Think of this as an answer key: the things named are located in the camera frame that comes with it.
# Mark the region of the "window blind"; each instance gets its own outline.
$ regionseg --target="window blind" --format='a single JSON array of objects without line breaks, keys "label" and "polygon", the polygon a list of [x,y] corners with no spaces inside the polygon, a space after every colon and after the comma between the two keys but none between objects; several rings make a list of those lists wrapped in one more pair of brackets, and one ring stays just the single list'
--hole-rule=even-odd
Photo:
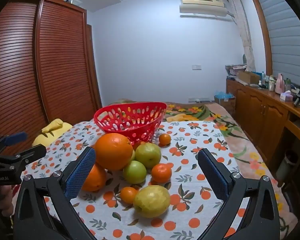
[{"label": "window blind", "polygon": [[285,0],[259,0],[270,36],[273,75],[300,85],[300,20]]}]

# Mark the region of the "air conditioner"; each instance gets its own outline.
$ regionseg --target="air conditioner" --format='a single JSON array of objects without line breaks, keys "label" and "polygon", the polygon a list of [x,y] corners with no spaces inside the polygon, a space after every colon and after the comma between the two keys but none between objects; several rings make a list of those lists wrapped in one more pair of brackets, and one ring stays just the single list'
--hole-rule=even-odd
[{"label": "air conditioner", "polygon": [[181,0],[180,13],[226,16],[228,10],[222,0]]}]

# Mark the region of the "finger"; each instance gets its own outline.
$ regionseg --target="finger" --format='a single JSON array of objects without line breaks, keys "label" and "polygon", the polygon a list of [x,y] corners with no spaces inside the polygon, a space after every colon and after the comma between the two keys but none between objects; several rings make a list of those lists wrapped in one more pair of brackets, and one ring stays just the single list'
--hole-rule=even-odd
[{"label": "finger", "polygon": [[4,217],[11,216],[13,214],[13,205],[12,205],[12,203],[10,203],[10,206],[7,209],[3,210],[1,213]]},{"label": "finger", "polygon": [[7,195],[11,191],[11,185],[1,186],[0,191],[2,195]]},{"label": "finger", "polygon": [[10,190],[3,200],[0,201],[0,209],[5,210],[12,203],[12,191]]}]

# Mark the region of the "wardrobe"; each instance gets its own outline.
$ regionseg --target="wardrobe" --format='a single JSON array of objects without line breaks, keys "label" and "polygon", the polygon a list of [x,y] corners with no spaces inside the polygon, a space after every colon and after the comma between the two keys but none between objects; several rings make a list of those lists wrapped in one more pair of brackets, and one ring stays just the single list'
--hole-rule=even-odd
[{"label": "wardrobe", "polygon": [[11,0],[0,13],[0,135],[31,147],[55,118],[74,125],[101,107],[86,10],[62,0]]}]

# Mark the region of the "blue gripper pad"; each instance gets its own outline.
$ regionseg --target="blue gripper pad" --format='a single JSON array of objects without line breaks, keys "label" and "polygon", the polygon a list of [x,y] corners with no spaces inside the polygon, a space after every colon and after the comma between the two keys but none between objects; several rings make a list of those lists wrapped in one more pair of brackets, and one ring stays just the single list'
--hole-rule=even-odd
[{"label": "blue gripper pad", "polygon": [[217,162],[207,149],[202,149],[198,152],[198,164],[207,177],[216,197],[225,202],[229,197],[229,189],[232,186],[230,171],[223,163]]},{"label": "blue gripper pad", "polygon": [[28,135],[25,132],[9,135],[4,139],[4,145],[11,146],[17,144],[19,142],[25,141],[27,137]]},{"label": "blue gripper pad", "polygon": [[77,197],[96,160],[96,153],[93,148],[87,147],[81,155],[84,155],[83,158],[78,158],[75,161],[79,161],[79,163],[66,181],[65,196],[68,201]]}]

